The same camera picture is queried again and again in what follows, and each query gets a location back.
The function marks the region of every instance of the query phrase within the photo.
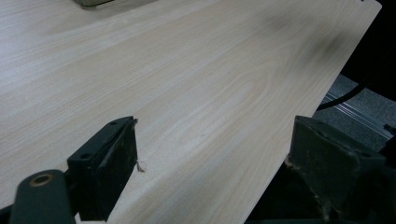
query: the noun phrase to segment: wooden table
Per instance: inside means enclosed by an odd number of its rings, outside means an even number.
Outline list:
[[[0,7],[0,206],[107,122],[138,156],[109,223],[242,223],[381,6],[158,0]]]

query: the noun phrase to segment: wood grain surface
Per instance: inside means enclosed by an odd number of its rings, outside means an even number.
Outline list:
[[[381,6],[71,0],[0,7],[0,206],[113,119],[138,156],[109,223],[242,223]]]

